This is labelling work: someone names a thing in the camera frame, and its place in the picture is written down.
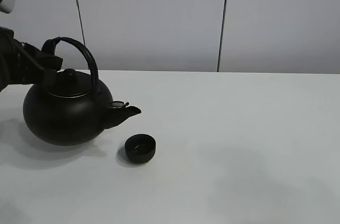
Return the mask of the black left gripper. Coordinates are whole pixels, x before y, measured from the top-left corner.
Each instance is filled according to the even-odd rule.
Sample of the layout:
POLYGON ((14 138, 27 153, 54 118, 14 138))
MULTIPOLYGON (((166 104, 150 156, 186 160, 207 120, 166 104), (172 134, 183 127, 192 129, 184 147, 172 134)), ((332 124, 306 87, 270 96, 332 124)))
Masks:
POLYGON ((40 84, 44 70, 59 71, 63 59, 14 39, 14 31, 1 27, 1 90, 13 84, 40 84))

